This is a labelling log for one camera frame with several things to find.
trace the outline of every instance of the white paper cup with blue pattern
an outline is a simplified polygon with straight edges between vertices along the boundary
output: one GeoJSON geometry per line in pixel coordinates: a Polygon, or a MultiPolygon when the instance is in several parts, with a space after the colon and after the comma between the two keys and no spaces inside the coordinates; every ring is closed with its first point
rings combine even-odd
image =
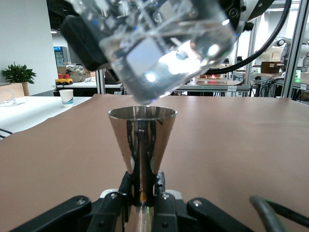
{"type": "Polygon", "coordinates": [[[63,89],[59,91],[64,108],[73,106],[73,89],[63,89]]]}

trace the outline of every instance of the brown paper table covering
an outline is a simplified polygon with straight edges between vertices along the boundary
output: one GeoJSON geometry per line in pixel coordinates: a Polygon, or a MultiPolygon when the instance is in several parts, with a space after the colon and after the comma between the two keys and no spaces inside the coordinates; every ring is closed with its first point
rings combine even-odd
{"type": "MultiPolygon", "coordinates": [[[[107,112],[131,96],[94,95],[0,142],[0,231],[76,195],[93,201],[126,171],[107,112]]],[[[178,111],[163,157],[167,189],[204,197],[264,231],[249,196],[309,216],[309,108],[289,99],[169,96],[178,111]]],[[[284,220],[291,231],[306,231],[284,220]]]]}

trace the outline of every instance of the ceiling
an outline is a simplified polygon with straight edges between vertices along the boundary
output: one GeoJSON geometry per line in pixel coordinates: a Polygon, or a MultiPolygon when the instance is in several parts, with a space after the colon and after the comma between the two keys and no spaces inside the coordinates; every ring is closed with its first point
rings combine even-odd
{"type": "Polygon", "coordinates": [[[64,0],[46,0],[51,29],[60,30],[60,25],[68,15],[77,15],[71,4],[64,0]]]}

